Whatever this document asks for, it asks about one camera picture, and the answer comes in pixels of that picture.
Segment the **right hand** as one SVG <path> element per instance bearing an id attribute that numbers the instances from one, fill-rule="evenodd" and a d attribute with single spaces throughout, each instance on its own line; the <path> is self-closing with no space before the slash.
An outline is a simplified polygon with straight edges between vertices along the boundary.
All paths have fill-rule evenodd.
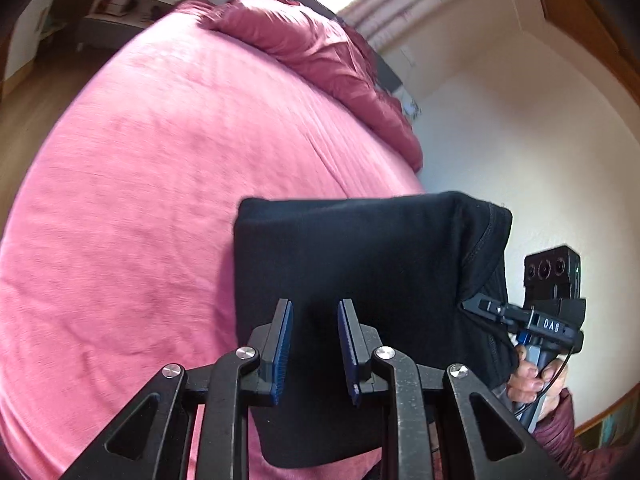
<path id="1" fill-rule="evenodd" d="M 541 404 L 539 419 L 543 420 L 551 414 L 560 403 L 560 393 L 565 387 L 568 368 L 565 362 L 556 359 L 550 362 L 543 370 L 527 359 L 524 346 L 517 346 L 518 369 L 510 376 L 506 383 L 506 395 L 519 404 L 529 404 L 536 400 L 537 394 L 549 386 L 549 390 Z"/>

